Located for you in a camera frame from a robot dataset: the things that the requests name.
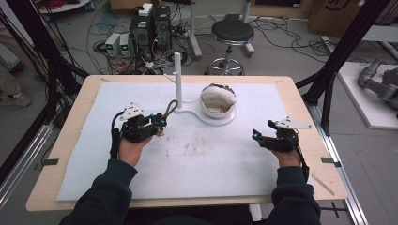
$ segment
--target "black sleeve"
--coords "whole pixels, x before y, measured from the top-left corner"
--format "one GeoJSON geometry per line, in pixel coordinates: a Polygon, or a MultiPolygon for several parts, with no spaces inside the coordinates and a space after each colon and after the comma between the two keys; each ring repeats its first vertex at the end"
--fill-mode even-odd
{"type": "Polygon", "coordinates": [[[278,169],[277,187],[272,191],[274,209],[267,218],[273,224],[321,224],[321,210],[314,199],[314,188],[307,185],[300,167],[278,169]]]}
{"type": "Polygon", "coordinates": [[[110,159],[105,173],[79,199],[66,224],[123,224],[131,200],[129,184],[135,174],[131,165],[110,159]]]}

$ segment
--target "person's arm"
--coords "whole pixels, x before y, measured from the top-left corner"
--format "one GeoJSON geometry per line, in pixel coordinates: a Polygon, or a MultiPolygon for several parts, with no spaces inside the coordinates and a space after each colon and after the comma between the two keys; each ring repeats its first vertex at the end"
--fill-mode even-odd
{"type": "Polygon", "coordinates": [[[137,174],[143,147],[151,138],[142,142],[120,142],[119,159],[110,159],[104,174],[99,175],[89,189],[76,203],[71,214],[61,224],[123,224],[129,210],[131,190],[129,184],[137,174]]]}
{"type": "Polygon", "coordinates": [[[307,185],[296,151],[280,153],[272,151],[278,158],[277,187],[272,191],[274,209],[266,224],[320,224],[321,210],[314,199],[314,188],[307,185]]]}

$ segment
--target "stool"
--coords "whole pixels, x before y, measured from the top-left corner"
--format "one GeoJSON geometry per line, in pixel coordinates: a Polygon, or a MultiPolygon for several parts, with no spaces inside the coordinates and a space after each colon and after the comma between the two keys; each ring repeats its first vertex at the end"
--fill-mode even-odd
{"type": "Polygon", "coordinates": [[[254,37],[253,28],[241,20],[223,20],[213,24],[211,35],[220,43],[227,44],[228,49],[225,58],[218,58],[207,67],[205,75],[245,75],[243,66],[231,59],[232,46],[249,44],[254,37]]]}

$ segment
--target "white tabletop mat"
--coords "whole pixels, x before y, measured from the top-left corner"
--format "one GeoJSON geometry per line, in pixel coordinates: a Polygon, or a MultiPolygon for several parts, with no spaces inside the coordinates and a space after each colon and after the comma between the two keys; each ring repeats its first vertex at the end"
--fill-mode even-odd
{"type": "MultiPolygon", "coordinates": [[[[358,85],[360,73],[368,66],[369,64],[345,63],[340,69],[340,79],[369,128],[398,129],[398,111],[390,108],[375,92],[358,85]]],[[[384,72],[397,67],[381,65],[373,80],[381,83],[384,72]]]]}
{"type": "MultiPolygon", "coordinates": [[[[208,83],[183,84],[183,100],[199,98],[208,83]]],[[[276,186],[277,158],[252,139],[255,128],[275,136],[267,120],[286,113],[274,84],[230,84],[237,95],[237,116],[224,127],[202,124],[192,114],[172,113],[162,137],[145,147],[130,188],[133,199],[270,195],[276,186]]],[[[58,201],[79,199],[106,169],[111,123],[130,102],[164,113],[176,98],[173,83],[105,82],[74,147],[58,201]]],[[[116,121],[120,128],[122,122],[116,121]]]]}

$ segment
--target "human hand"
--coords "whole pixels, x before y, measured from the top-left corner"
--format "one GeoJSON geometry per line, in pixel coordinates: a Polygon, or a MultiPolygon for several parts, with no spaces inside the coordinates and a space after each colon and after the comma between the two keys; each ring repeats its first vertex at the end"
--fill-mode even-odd
{"type": "Polygon", "coordinates": [[[279,160],[279,167],[301,166],[299,154],[295,150],[287,153],[274,150],[271,150],[271,152],[279,160]]]}
{"type": "Polygon", "coordinates": [[[143,151],[144,146],[146,146],[146,144],[151,140],[152,137],[149,137],[137,143],[129,142],[122,138],[119,145],[119,160],[130,164],[132,167],[135,167],[140,160],[141,152],[143,151]]]}

